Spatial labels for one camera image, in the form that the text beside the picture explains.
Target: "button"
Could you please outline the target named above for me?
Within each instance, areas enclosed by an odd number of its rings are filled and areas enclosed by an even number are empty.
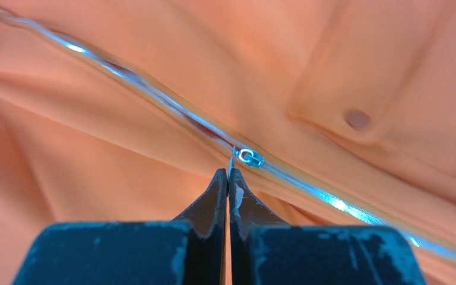
[[[361,131],[371,124],[371,118],[361,110],[349,110],[345,113],[345,121],[353,129]]]

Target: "garment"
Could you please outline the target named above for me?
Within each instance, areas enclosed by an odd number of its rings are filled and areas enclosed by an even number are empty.
[[[0,284],[48,224],[171,219],[229,161],[215,135],[20,18],[456,251],[456,1],[0,0]],[[291,223],[363,224],[243,169]],[[456,260],[415,251],[429,284],[456,284]]]

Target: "orange jacket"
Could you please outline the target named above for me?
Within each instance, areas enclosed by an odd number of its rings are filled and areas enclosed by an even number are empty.
[[[74,220],[227,167],[296,224],[391,224],[456,284],[456,1],[0,0],[0,284]]]

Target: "zipper pull ring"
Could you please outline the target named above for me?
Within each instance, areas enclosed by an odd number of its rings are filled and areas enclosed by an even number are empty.
[[[259,155],[257,151],[250,150],[248,148],[243,148],[237,152],[239,155],[239,160],[247,164],[248,166],[261,168],[265,159]]]

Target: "zipper opening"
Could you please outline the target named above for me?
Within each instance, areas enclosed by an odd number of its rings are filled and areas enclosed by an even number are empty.
[[[125,68],[115,62],[112,62],[108,59],[102,58],[101,56],[96,55],[91,50],[87,49],[83,45],[79,44],[75,40],[59,33],[49,31],[48,29],[42,27],[34,21],[27,20],[24,18],[15,17],[6,11],[0,9],[0,15],[3,15],[6,20],[12,21],[14,23],[21,23],[31,26],[33,29],[41,33],[42,35],[50,38],[57,44],[60,44],[71,51],[77,52],[80,55],[85,56],[88,59],[96,62],[100,67],[105,70],[113,73],[117,77],[125,80],[126,82],[132,84],[133,86],[139,88],[154,100],[157,100],[163,106],[166,106],[167,109],[171,110],[175,114],[179,115],[181,118],[189,122],[198,132],[203,133],[204,135],[210,137],[214,142],[222,146],[228,151],[232,151],[235,148],[236,153],[234,159],[239,160],[241,163],[244,163],[250,167],[255,167],[264,172],[269,173],[272,176],[277,177],[279,180],[283,181],[286,184],[292,185],[296,188],[299,188],[309,195],[315,197],[316,199],[325,202],[326,204],[334,207],[338,211],[342,211],[358,220],[361,220],[367,224],[371,225],[380,225],[380,226],[392,226],[392,224],[386,222],[384,219],[378,217],[375,214],[372,214],[358,206],[355,206],[347,201],[342,200],[341,198],[325,191],[320,188],[317,188],[298,177],[293,176],[284,169],[278,167],[276,164],[271,161],[265,160],[259,153],[244,143],[232,138],[226,134],[220,128],[209,123],[205,119],[196,115],[194,112],[191,112],[177,101],[173,100],[166,93],[155,88],[151,83],[149,83],[143,77],[140,77],[136,72],[129,68]],[[414,246],[427,249],[437,255],[442,257],[456,260],[456,250],[447,248],[446,246],[440,245],[438,243],[432,242],[425,238],[414,235],[404,229],[395,227],[409,242]]]

